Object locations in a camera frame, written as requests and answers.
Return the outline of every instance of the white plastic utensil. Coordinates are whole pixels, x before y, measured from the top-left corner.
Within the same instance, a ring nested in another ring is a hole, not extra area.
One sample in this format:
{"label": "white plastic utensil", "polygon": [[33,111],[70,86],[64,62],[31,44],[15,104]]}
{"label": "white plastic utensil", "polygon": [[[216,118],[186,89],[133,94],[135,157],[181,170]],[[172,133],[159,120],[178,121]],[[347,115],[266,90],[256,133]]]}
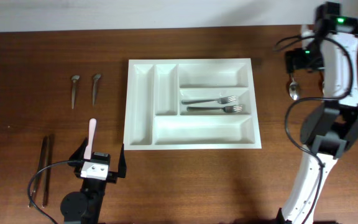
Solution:
{"label": "white plastic utensil", "polygon": [[92,143],[93,143],[93,136],[94,136],[95,129],[96,129],[96,119],[92,118],[89,121],[88,145],[85,148],[84,159],[91,159]]}

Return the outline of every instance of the fork handle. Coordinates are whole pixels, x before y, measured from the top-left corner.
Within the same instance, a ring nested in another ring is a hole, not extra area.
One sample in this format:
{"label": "fork handle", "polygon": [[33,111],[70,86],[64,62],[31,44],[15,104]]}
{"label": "fork handle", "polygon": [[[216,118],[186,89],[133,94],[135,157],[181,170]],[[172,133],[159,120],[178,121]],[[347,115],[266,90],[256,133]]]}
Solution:
{"label": "fork handle", "polygon": [[181,103],[183,105],[190,105],[194,103],[206,103],[206,102],[214,102],[216,100],[182,100]]}
{"label": "fork handle", "polygon": [[205,108],[205,107],[197,107],[197,106],[188,106],[187,111],[206,111],[206,110],[221,110],[222,108]]}

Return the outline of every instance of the white wall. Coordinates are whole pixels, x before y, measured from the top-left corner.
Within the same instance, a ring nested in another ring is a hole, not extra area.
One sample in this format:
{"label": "white wall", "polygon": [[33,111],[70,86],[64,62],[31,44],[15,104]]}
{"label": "white wall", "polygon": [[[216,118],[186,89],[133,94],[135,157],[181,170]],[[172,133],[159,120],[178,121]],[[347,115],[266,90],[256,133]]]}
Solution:
{"label": "white wall", "polygon": [[[324,0],[0,0],[0,32],[312,24]],[[358,17],[358,0],[343,3]]]}

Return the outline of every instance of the wire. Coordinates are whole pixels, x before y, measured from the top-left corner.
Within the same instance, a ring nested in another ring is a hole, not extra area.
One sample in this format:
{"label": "wire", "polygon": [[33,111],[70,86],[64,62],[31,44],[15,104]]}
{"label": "wire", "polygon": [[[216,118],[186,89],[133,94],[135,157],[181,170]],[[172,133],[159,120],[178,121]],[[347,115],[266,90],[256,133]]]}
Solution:
{"label": "wire", "polygon": [[31,197],[31,194],[30,194],[30,188],[31,188],[31,185],[32,185],[33,181],[35,180],[35,178],[37,178],[37,176],[40,175],[43,171],[45,171],[47,169],[50,169],[50,168],[52,168],[54,166],[57,166],[57,165],[68,164],[68,163],[81,163],[81,161],[60,161],[60,162],[56,162],[54,164],[50,164],[49,166],[46,166],[46,167],[40,169],[36,174],[34,174],[34,176],[32,176],[32,178],[30,179],[29,185],[27,186],[27,196],[28,196],[28,198],[30,200],[30,203],[34,206],[34,208],[38,212],[40,212],[42,215],[45,215],[54,224],[58,224],[56,222],[56,220],[54,220],[50,215],[48,215],[46,212],[44,212],[41,208],[39,208],[35,204],[34,200]]}
{"label": "wire", "polygon": [[333,44],[335,44],[337,47],[339,47],[346,59],[347,59],[347,62],[349,64],[349,73],[350,73],[350,76],[351,76],[351,79],[350,79],[350,82],[349,82],[349,86],[348,86],[348,89],[346,90],[346,92],[339,96],[339,97],[306,97],[306,98],[301,98],[299,100],[296,100],[295,102],[293,102],[287,109],[287,112],[285,113],[285,119],[284,119],[284,128],[285,128],[285,133],[287,134],[289,140],[292,142],[292,144],[294,144],[298,149],[300,149],[301,151],[313,156],[317,161],[318,161],[318,164],[320,166],[320,175],[319,175],[319,180],[318,180],[318,184],[317,184],[317,191],[316,191],[316,195],[314,196],[314,200],[313,200],[313,203],[311,204],[311,208],[308,212],[308,214],[306,215],[305,219],[303,220],[302,224],[305,224],[307,219],[309,218],[311,212],[313,211],[314,209],[314,206],[316,205],[317,203],[317,199],[318,199],[318,195],[319,195],[319,190],[321,188],[321,183],[323,181],[323,169],[325,167],[325,165],[323,164],[323,162],[321,161],[321,159],[317,156],[317,155],[314,155],[312,152],[310,152],[309,150],[305,149],[304,147],[300,146],[291,136],[291,133],[290,133],[290,129],[288,127],[288,118],[290,116],[290,112],[292,110],[292,108],[299,104],[299,103],[302,103],[302,102],[305,102],[305,101],[311,101],[311,100],[341,100],[341,99],[344,99],[345,97],[349,96],[352,92],[352,87],[353,87],[353,78],[354,78],[354,72],[353,72],[353,64],[352,64],[352,60],[351,60],[351,57],[349,55],[349,53],[347,52],[347,50],[338,42],[336,42],[335,40],[331,39],[331,38],[328,38],[328,37],[318,37],[316,35],[311,35],[311,36],[307,36],[307,37],[300,37],[298,40],[295,40],[287,45],[285,45],[284,47],[281,47],[279,49],[277,49],[277,46],[283,42],[284,40],[288,40],[288,39],[293,39],[294,37],[287,37],[287,38],[284,38],[282,40],[279,40],[273,47],[273,51],[274,52],[280,52],[281,50],[284,50],[298,42],[301,42],[302,40],[306,40],[306,39],[312,39],[312,38],[315,38],[315,39],[320,39],[320,40],[327,40]]}

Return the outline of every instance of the wooden table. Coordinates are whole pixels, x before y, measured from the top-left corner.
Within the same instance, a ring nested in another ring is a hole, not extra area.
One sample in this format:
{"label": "wooden table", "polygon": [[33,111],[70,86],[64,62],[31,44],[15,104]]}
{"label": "wooden table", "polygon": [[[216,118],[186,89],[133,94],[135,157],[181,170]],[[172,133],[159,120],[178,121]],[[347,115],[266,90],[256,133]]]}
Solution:
{"label": "wooden table", "polygon": [[[90,30],[0,33],[0,223],[49,223],[27,208],[25,190],[41,140],[54,134],[53,161],[69,158],[98,119],[94,150],[116,170],[124,134],[129,59],[251,58],[262,149],[126,151],[127,178],[108,185],[100,222],[232,223],[274,218],[288,198],[301,152],[287,139],[283,117],[292,100],[283,54],[271,51],[299,26]],[[95,107],[92,76],[103,73]],[[75,109],[72,75],[80,75]],[[295,77],[304,96],[320,95],[317,73]],[[303,118],[318,103],[294,109]],[[46,212],[63,221],[60,202],[81,180],[67,166],[52,169]],[[331,172],[315,220],[358,223],[358,141]]]}

